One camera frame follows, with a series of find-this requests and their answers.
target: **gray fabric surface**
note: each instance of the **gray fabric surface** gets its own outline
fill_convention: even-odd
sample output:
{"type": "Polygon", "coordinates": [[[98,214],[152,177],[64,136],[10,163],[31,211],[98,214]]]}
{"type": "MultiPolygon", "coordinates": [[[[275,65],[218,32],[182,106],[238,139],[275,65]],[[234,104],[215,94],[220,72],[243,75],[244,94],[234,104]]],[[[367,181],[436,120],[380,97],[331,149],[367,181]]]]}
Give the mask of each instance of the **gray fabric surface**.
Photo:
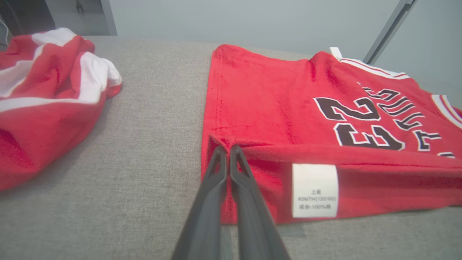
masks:
{"type": "MultiPolygon", "coordinates": [[[[194,200],[217,45],[88,39],[119,69],[123,90],[78,147],[32,181],[0,193],[2,260],[168,259],[194,200]]],[[[279,231],[294,260],[461,259],[461,214],[450,207],[279,231]]],[[[222,259],[238,259],[237,228],[222,230],[222,259]]]]}

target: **red fabric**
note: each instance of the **red fabric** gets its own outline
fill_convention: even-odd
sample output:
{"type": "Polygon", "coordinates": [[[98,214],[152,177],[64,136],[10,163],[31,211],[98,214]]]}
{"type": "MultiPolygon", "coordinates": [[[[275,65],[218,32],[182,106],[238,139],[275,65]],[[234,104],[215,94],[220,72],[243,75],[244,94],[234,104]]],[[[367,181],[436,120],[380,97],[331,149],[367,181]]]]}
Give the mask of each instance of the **red fabric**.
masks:
{"type": "MultiPolygon", "coordinates": [[[[337,218],[462,204],[461,128],[446,119],[432,95],[405,74],[378,68],[366,71],[359,68],[361,62],[359,67],[353,63],[325,52],[310,60],[282,61],[236,46],[219,46],[213,52],[208,81],[202,176],[217,145],[228,152],[240,145],[276,223],[313,220],[292,217],[292,163],[337,166],[337,218]],[[386,93],[373,98],[383,89],[399,94],[388,101],[386,93]],[[330,106],[333,114],[325,116],[317,103],[335,99],[368,117],[369,107],[354,102],[368,102],[365,98],[379,118],[351,117],[330,106]],[[413,106],[393,115],[407,105],[413,106]],[[398,127],[395,120],[404,121],[415,113],[405,123],[420,125],[408,130],[398,127]],[[343,119],[332,119],[336,115],[343,119]],[[347,124],[359,133],[348,135],[343,128],[347,124]],[[383,130],[397,142],[387,139],[383,130]],[[416,135],[425,133],[432,139],[419,142],[416,135]],[[357,144],[346,144],[351,136],[357,144]],[[455,158],[438,156],[449,152],[455,158]]],[[[229,180],[222,222],[237,222],[229,180]]]]}
{"type": "Polygon", "coordinates": [[[120,75],[94,51],[92,42],[60,28],[15,37],[0,52],[0,191],[84,140],[106,98],[120,92],[120,75]]]}

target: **white stripe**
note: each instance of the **white stripe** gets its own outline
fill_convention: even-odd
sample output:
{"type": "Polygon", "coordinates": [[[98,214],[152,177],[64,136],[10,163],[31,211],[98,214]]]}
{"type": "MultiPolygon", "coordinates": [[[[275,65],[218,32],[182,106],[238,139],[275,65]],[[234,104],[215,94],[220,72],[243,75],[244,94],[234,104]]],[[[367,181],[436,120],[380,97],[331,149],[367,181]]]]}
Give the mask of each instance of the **white stripe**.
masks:
{"type": "Polygon", "coordinates": [[[339,61],[342,58],[342,53],[337,47],[330,47],[330,53],[339,61]]]}
{"type": "Polygon", "coordinates": [[[43,47],[47,43],[64,46],[76,36],[68,28],[59,28],[45,33],[32,34],[32,40],[38,45],[34,52],[34,58],[30,61],[17,61],[13,67],[0,70],[0,97],[7,98],[21,85],[30,72],[34,61],[42,54],[43,47]]]}
{"type": "MultiPolygon", "coordinates": [[[[446,96],[443,96],[443,99],[444,101],[446,102],[447,99],[446,99],[446,96]]],[[[439,98],[439,95],[432,95],[432,100],[433,102],[435,102],[435,105],[437,106],[437,108],[440,110],[440,112],[449,120],[451,121],[453,124],[455,124],[456,126],[458,126],[459,128],[462,129],[462,124],[457,121],[454,116],[451,114],[451,112],[449,112],[446,107],[444,106],[444,104],[442,103],[442,101],[440,100],[439,98]]],[[[451,105],[448,105],[448,108],[451,109],[452,111],[454,111],[454,109],[452,108],[451,105]]]]}
{"type": "Polygon", "coordinates": [[[347,64],[350,64],[350,65],[353,65],[353,66],[355,66],[357,68],[360,68],[360,69],[365,70],[367,72],[370,72],[372,74],[379,75],[379,76],[382,76],[382,77],[385,77],[385,78],[388,78],[388,79],[394,79],[394,80],[403,80],[403,79],[408,79],[409,78],[409,76],[404,74],[403,72],[397,73],[397,72],[393,72],[393,71],[388,71],[388,70],[385,70],[385,69],[381,69],[381,68],[377,68],[377,67],[365,64],[364,62],[362,62],[360,60],[343,58],[342,54],[340,53],[339,48],[337,48],[337,47],[330,47],[329,50],[330,50],[330,53],[332,54],[332,56],[334,56],[341,63],[347,63],[347,64]]]}
{"type": "Polygon", "coordinates": [[[43,99],[35,97],[5,99],[0,101],[0,113],[12,109],[47,105],[53,103],[97,104],[109,80],[109,87],[122,83],[119,72],[112,62],[86,52],[80,58],[80,94],[78,99],[43,99]]]}
{"type": "Polygon", "coordinates": [[[355,59],[345,59],[345,58],[343,58],[343,59],[340,60],[340,62],[350,64],[350,65],[355,66],[357,68],[360,68],[360,69],[362,69],[364,71],[367,71],[369,73],[372,73],[372,74],[375,74],[375,75],[378,75],[378,76],[381,76],[381,77],[384,77],[384,78],[387,78],[387,79],[403,80],[403,79],[408,79],[409,78],[409,76],[406,75],[406,74],[397,73],[397,72],[388,71],[388,70],[384,70],[384,69],[381,69],[381,68],[369,66],[369,65],[364,64],[362,61],[355,60],[355,59]]]}
{"type": "Polygon", "coordinates": [[[443,99],[443,102],[446,103],[446,107],[449,108],[449,112],[451,112],[452,116],[455,117],[456,120],[459,119],[459,122],[462,121],[462,118],[459,116],[459,114],[457,114],[451,104],[449,104],[449,100],[446,95],[442,95],[441,98],[443,99]]]}

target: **clothing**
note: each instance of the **clothing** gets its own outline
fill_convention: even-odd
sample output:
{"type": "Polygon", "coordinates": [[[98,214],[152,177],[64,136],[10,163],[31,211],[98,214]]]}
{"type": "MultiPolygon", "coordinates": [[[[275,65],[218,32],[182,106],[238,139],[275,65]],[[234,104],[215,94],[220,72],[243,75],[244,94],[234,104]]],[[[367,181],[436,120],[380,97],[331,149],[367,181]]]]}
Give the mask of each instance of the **clothing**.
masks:
{"type": "Polygon", "coordinates": [[[0,52],[0,191],[32,178],[86,138],[120,92],[112,62],[66,28],[14,37],[0,52]]]}
{"type": "MultiPolygon", "coordinates": [[[[213,149],[243,148],[276,223],[292,164],[337,167],[337,218],[462,204],[462,111],[405,73],[319,52],[282,61],[221,45],[212,56],[202,176],[213,149]]],[[[236,223],[228,183],[222,222],[236,223]]]]}

